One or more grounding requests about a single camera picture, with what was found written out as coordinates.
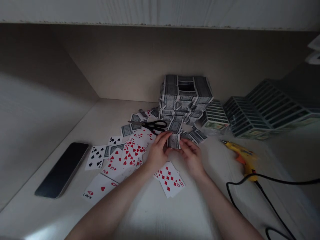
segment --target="hand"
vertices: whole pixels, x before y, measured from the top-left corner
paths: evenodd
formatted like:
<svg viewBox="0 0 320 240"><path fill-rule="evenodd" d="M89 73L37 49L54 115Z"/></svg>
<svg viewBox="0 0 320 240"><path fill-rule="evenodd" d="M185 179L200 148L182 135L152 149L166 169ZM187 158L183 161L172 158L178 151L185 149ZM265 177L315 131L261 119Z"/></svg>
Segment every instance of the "hand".
<svg viewBox="0 0 320 240"><path fill-rule="evenodd" d="M187 164L190 175L197 179L201 176L206 175L201 161L201 150L200 148L188 139L181 138L180 140L181 149L175 149L180 152Z"/></svg>
<svg viewBox="0 0 320 240"><path fill-rule="evenodd" d="M152 173L158 171L168 161L168 154L172 148L167 148L165 144L171 134L172 132L160 133L151 146L146 164L150 166Z"/></svg>

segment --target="card pile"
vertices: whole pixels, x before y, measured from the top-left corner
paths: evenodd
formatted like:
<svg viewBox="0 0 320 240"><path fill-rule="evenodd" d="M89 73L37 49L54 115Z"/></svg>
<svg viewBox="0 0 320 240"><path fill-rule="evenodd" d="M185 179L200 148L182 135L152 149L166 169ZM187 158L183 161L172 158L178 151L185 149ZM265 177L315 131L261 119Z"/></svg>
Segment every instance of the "card pile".
<svg viewBox="0 0 320 240"><path fill-rule="evenodd" d="M194 125L212 100L206 77L166 75L159 98L159 118Z"/></svg>
<svg viewBox="0 0 320 240"><path fill-rule="evenodd" d="M219 100L214 99L200 118L202 127L222 130L229 125L226 113Z"/></svg>

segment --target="yellow glue gun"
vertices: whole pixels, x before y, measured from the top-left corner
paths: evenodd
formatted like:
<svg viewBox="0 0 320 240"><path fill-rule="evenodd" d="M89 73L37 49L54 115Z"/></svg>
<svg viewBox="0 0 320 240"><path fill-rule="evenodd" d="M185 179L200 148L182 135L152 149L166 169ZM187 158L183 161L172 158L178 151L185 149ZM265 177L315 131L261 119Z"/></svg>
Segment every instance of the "yellow glue gun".
<svg viewBox="0 0 320 240"><path fill-rule="evenodd" d="M231 149L232 151L238 154L236 160L244 164L244 176L247 176L251 173L256 173L256 170L253 166L253 161L257 160L258 158L256 154L235 143L223 140L220 141L223 142L227 148ZM255 182L258 180L258 176L252 176L249 178L249 180Z"/></svg>

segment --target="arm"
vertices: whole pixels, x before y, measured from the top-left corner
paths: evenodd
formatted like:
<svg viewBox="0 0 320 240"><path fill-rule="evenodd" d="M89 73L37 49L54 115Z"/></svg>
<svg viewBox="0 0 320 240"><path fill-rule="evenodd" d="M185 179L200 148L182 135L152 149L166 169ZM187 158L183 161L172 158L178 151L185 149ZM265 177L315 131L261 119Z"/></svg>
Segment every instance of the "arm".
<svg viewBox="0 0 320 240"><path fill-rule="evenodd" d="M110 237L145 182L168 160L172 149L168 148L165 152L163 149L171 134L159 134L151 146L147 162L91 208L65 240Z"/></svg>
<svg viewBox="0 0 320 240"><path fill-rule="evenodd" d="M230 240L263 240L260 233L232 206L228 199L210 179L201 162L201 150L193 142L181 139L178 150L195 179L214 219L216 220L223 239Z"/></svg>

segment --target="white wall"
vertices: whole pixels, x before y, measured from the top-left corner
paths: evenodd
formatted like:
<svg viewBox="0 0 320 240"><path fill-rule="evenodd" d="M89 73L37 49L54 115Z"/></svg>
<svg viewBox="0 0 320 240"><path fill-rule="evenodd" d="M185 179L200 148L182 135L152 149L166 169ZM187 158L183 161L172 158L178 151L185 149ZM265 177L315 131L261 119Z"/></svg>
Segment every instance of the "white wall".
<svg viewBox="0 0 320 240"><path fill-rule="evenodd" d="M101 98L158 102L165 74L204 75L215 98L280 79L311 52L317 33L52 26Z"/></svg>
<svg viewBox="0 0 320 240"><path fill-rule="evenodd" d="M320 66L301 63L282 81L320 102ZM295 181L320 178L320 122L284 133L266 141ZM320 214L320 184L301 186Z"/></svg>
<svg viewBox="0 0 320 240"><path fill-rule="evenodd" d="M1 210L98 96L46 26L0 32Z"/></svg>
<svg viewBox="0 0 320 240"><path fill-rule="evenodd" d="M2 0L0 22L318 31L319 0Z"/></svg>

